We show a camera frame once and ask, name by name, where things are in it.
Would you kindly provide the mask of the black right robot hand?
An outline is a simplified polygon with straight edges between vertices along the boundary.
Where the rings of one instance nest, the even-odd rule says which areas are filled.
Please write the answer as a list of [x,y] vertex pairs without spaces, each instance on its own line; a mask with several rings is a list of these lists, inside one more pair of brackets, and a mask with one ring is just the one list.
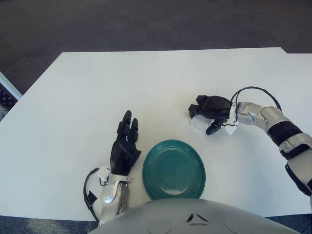
[[206,135],[217,132],[230,118],[232,103],[224,97],[199,95],[196,98],[197,105],[191,104],[188,108],[191,118],[202,116],[213,120],[209,127],[204,130]]

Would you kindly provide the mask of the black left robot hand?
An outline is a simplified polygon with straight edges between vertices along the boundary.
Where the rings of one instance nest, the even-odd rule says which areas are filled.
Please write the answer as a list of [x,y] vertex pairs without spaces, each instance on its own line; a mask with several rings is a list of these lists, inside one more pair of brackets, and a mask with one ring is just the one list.
[[141,151],[136,148],[138,140],[138,120],[132,118],[132,112],[127,110],[117,128],[117,138],[113,143],[110,155],[110,170],[112,174],[128,176],[137,162]]

